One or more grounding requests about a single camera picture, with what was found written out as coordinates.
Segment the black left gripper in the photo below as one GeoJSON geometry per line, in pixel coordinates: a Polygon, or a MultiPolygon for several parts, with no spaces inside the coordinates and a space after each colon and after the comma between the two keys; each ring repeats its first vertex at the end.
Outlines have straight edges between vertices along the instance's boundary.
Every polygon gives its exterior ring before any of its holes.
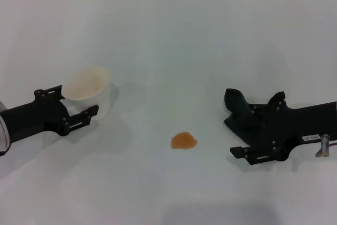
{"type": "Polygon", "coordinates": [[[94,105],[70,116],[61,102],[64,99],[61,85],[36,90],[34,96],[35,100],[31,103],[1,112],[12,143],[44,131],[52,131],[60,136],[69,135],[88,126],[99,110],[99,106],[94,105]]]}

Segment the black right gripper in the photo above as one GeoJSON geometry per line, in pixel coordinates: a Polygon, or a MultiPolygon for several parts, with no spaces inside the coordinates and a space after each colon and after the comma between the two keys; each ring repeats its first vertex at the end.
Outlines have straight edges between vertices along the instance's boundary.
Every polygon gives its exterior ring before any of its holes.
{"type": "Polygon", "coordinates": [[[282,162],[289,157],[289,145],[312,143],[307,136],[327,134],[336,140],[336,102],[289,108],[285,92],[277,92],[267,104],[251,104],[253,114],[268,114],[264,138],[267,144],[244,142],[230,148],[236,159],[245,159],[249,165],[270,161],[282,162]]]}

